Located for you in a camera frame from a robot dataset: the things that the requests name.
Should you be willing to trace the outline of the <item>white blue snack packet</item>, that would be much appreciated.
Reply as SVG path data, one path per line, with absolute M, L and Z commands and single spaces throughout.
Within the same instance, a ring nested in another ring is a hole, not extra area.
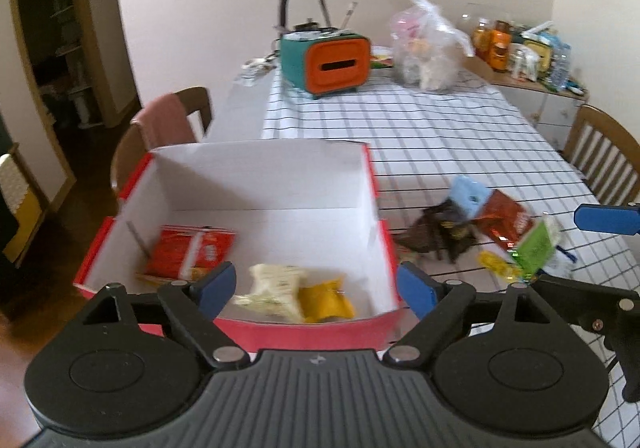
M 575 269 L 576 264 L 577 257 L 567 249 L 563 249 L 562 246 L 557 245 L 555 246 L 553 254 L 541 270 L 546 275 L 552 275 L 552 277 L 567 278 Z

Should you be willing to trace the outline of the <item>yellow stick snack packet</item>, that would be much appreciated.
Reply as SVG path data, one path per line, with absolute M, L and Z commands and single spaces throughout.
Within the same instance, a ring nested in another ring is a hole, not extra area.
M 480 266 L 509 283 L 524 280 L 522 269 L 518 265 L 509 263 L 503 257 L 487 249 L 478 253 L 477 261 Z

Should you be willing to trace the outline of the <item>dark brown snack wrapper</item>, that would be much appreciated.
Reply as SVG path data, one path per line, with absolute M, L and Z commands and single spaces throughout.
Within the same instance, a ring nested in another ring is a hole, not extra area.
M 399 246 L 415 253 L 434 253 L 437 259 L 451 258 L 451 237 L 445 226 L 445 214 L 425 208 L 422 215 L 405 231 L 393 235 Z

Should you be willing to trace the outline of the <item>green jelly cup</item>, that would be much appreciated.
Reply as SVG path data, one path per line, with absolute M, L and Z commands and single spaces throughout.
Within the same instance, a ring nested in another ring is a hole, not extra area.
M 521 269 L 523 279 L 533 278 L 548 263 L 561 239 L 562 230 L 554 216 L 544 214 L 535 221 L 509 251 L 515 265 Z

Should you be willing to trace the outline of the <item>red Oreo snack bag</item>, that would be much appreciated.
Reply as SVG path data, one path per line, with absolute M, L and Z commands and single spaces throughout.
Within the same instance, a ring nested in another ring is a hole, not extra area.
M 534 219 L 521 203 L 500 190 L 492 190 L 473 223 L 482 234 L 508 251 L 533 228 Z

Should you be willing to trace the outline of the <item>light blue snack packet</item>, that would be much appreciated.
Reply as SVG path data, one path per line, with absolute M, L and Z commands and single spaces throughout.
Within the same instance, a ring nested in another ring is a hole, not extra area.
M 448 193 L 448 199 L 457 205 L 467 220 L 477 217 L 491 197 L 492 189 L 469 176 L 454 178 Z

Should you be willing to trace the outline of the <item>black snack packet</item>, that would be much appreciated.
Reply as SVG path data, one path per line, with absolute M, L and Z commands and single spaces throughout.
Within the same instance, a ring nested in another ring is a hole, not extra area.
M 476 244 L 472 223 L 452 200 L 444 200 L 433 209 L 438 245 L 451 264 Z

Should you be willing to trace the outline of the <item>red snack packet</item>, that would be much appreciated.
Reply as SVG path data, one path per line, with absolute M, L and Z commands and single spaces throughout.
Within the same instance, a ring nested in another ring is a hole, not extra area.
M 227 260 L 235 238 L 228 229 L 163 226 L 141 275 L 162 282 L 201 280 Z

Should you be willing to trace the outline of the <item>wooden chair right side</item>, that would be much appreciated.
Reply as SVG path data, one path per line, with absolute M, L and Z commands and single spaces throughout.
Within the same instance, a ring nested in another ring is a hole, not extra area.
M 639 142 L 600 108 L 578 108 L 562 156 L 601 204 L 639 202 Z

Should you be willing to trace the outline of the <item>white green snack packet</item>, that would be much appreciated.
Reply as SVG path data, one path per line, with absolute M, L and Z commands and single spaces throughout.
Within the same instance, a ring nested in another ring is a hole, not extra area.
M 253 285 L 250 292 L 234 295 L 232 303 L 264 315 L 290 322 L 304 321 L 298 292 L 307 278 L 303 268 L 286 265 L 257 264 L 250 267 Z

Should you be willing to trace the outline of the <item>white side cabinet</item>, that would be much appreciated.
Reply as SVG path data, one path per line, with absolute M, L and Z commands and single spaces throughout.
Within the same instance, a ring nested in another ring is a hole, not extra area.
M 464 65 L 495 86 L 552 148 L 556 151 L 564 149 L 578 108 L 588 102 L 588 96 L 576 96 L 565 90 L 553 92 L 538 82 L 513 79 L 508 73 L 495 72 L 477 56 L 466 59 Z

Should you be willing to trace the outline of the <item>red white cardboard box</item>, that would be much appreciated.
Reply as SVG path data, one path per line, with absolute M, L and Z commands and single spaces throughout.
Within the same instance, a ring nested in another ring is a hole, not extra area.
M 290 265 L 310 283 L 341 279 L 355 307 L 350 320 L 292 324 L 228 305 L 219 329 L 254 352 L 384 350 L 402 315 L 397 267 L 378 217 L 367 145 L 320 139 L 174 145 L 146 153 L 104 220 L 75 284 L 89 294 L 110 282 L 132 293 L 155 290 L 142 269 L 166 225 L 235 233 L 229 258 L 236 290 L 250 290 L 250 268 Z

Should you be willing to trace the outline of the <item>white checkered tablecloth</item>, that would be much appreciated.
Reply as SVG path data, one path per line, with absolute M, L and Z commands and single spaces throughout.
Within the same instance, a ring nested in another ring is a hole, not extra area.
M 623 238 L 575 227 L 576 207 L 595 200 L 582 179 L 499 90 L 477 76 L 461 72 L 454 88 L 429 93 L 398 85 L 390 70 L 374 70 L 356 91 L 318 100 L 279 74 L 267 85 L 263 138 L 367 143 L 378 208 L 390 231 L 407 229 L 465 175 L 534 215 L 554 216 L 562 246 L 577 259 L 570 279 L 638 289 L 639 265 Z

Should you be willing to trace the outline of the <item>water bottle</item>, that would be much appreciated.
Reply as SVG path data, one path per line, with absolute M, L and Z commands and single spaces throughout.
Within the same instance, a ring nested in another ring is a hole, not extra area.
M 547 76 L 547 85 L 551 90 L 561 91 L 566 87 L 570 78 L 570 61 L 572 61 L 572 47 L 564 42 L 555 48 L 552 67 Z

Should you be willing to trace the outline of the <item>pink cloth on chair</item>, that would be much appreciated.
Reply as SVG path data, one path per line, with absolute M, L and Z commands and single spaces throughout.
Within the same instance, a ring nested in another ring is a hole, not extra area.
M 131 122 L 140 128 L 148 150 L 196 141 L 186 109 L 175 93 L 164 94 L 145 104 Z

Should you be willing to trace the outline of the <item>wooden chair with pink cloth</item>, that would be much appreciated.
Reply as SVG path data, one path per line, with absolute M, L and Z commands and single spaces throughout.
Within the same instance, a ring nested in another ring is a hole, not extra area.
M 111 187 L 118 197 L 146 153 L 167 145 L 199 142 L 214 120 L 208 89 L 192 86 L 159 96 L 134 114 L 116 145 Z

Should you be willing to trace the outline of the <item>orange jar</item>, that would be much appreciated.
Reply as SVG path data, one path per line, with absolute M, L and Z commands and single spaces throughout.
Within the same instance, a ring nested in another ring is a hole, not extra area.
M 498 20 L 491 31 L 487 52 L 487 63 L 496 72 L 503 73 L 508 67 L 511 39 L 511 25 Z

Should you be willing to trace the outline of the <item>clear plastic bag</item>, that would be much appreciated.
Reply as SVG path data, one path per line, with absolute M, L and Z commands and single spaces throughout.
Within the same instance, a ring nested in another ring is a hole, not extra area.
M 465 60 L 474 56 L 470 38 L 430 0 L 409 1 L 410 8 L 390 19 L 397 82 L 427 92 L 447 90 L 457 82 Z

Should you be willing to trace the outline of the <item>teal orange desk organizer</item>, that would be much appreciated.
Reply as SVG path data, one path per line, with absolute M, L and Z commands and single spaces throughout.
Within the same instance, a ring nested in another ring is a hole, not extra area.
M 371 43 L 351 30 L 292 32 L 281 37 L 279 56 L 283 78 L 317 99 L 367 82 Z

